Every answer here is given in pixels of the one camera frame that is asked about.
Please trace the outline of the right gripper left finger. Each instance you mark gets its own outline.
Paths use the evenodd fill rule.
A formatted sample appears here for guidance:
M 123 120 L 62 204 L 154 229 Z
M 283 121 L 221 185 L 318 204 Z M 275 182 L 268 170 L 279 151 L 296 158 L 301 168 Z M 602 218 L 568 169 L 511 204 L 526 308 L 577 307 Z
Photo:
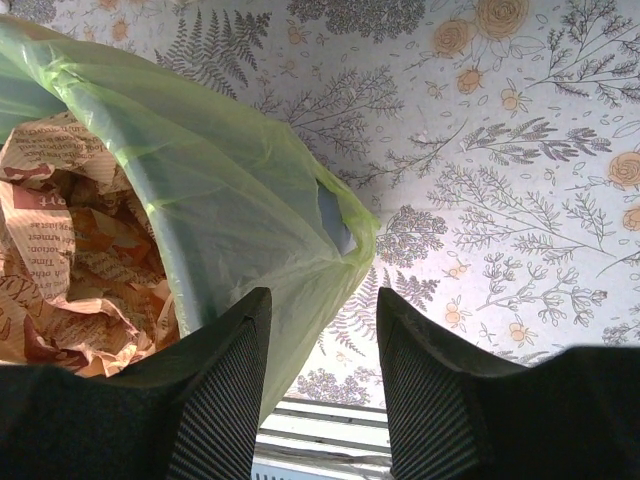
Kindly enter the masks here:
M 248 478 L 271 308 L 270 291 L 256 288 L 210 325 L 108 378 L 3 367 L 2 477 Z

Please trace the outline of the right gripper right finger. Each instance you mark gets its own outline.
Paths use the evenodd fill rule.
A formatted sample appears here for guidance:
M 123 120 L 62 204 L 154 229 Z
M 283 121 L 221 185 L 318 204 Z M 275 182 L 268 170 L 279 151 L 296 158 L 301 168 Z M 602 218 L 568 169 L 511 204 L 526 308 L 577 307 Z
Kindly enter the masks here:
M 379 291 L 396 479 L 635 479 L 639 351 L 577 346 L 525 367 Z

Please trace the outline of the blue plastic trash bin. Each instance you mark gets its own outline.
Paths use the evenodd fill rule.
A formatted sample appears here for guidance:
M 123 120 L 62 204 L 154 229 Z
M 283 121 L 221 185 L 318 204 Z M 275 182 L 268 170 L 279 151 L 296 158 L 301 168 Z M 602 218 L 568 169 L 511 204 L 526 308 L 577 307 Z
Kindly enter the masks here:
M 344 223 L 338 200 L 335 194 L 317 181 L 318 206 L 322 225 L 341 255 L 347 255 L 356 247 L 356 242 L 347 225 Z

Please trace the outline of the green plastic trash bag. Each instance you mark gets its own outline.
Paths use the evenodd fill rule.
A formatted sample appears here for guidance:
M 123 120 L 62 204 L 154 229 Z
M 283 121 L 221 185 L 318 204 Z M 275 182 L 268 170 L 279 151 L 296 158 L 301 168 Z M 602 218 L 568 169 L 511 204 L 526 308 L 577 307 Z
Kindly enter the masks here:
M 365 279 L 376 217 L 284 122 L 124 50 L 1 19 L 1 131 L 63 111 L 96 135 L 147 211 L 190 334 L 256 287 L 272 295 L 260 413 Z M 322 225 L 317 181 L 356 247 Z

